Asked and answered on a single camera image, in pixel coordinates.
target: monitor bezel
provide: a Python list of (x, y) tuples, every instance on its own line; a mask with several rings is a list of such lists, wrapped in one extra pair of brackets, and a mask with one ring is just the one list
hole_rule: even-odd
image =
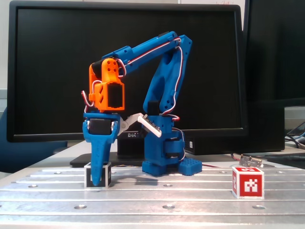
[(108, 3), (108, 2), (69, 2), (69, 1), (12, 1), (9, 15), (9, 55), (8, 55), (8, 119), (7, 140), (10, 142), (67, 141), (83, 140), (83, 133), (60, 134), (15, 134), (15, 80), (16, 80), (16, 44), (17, 17), (19, 9), (70, 9), (70, 10), (155, 10), (155, 11), (232, 11), (235, 18), (235, 38), (237, 53), (237, 73), (240, 106), (240, 128), (191, 129), (183, 130), (186, 136), (244, 136), (248, 133), (244, 51), (241, 24), (241, 10), (237, 5), (204, 5), (204, 4), (141, 4), (141, 3)]

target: cube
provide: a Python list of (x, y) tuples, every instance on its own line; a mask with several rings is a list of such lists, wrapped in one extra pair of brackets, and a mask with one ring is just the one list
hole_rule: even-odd
[(94, 186), (92, 183), (91, 176), (91, 162), (84, 166), (85, 176), (84, 176), (84, 187), (85, 189), (107, 189), (111, 183), (111, 162), (104, 162), (102, 168), (102, 177), (98, 186)]
[(240, 199), (264, 199), (264, 172), (258, 168), (233, 167), (232, 193)]

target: circuit board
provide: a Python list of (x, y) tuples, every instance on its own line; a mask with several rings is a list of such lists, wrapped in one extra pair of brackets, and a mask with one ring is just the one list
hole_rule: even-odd
[(241, 155), (239, 165), (243, 167), (264, 167), (262, 159)]

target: black monitor screen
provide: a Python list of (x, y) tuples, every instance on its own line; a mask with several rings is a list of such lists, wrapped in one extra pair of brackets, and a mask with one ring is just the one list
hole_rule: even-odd
[(305, 98), (305, 1), (250, 0), (246, 56), (250, 101)]
[[(242, 128), (234, 10), (19, 9), (15, 135), (81, 133), (89, 66), (165, 31), (193, 41), (177, 106), (183, 130)], [(122, 79), (123, 119), (143, 113), (160, 58)]]

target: orange robot part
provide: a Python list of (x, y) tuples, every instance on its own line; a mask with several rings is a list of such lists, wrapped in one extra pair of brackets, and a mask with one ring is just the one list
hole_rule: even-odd
[(100, 111), (123, 111), (125, 109), (125, 88), (119, 79), (119, 66), (112, 58), (101, 64), (102, 80), (89, 67), (89, 100)]

